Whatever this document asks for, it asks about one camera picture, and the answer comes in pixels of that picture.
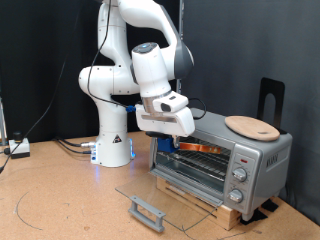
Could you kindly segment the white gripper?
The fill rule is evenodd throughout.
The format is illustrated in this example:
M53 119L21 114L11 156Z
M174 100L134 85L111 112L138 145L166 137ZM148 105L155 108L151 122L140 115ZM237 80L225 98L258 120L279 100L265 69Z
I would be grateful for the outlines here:
M136 119L140 130L172 135L174 148L180 147L179 136L189 136L195 131L188 98L174 91L159 98L143 98L136 104Z

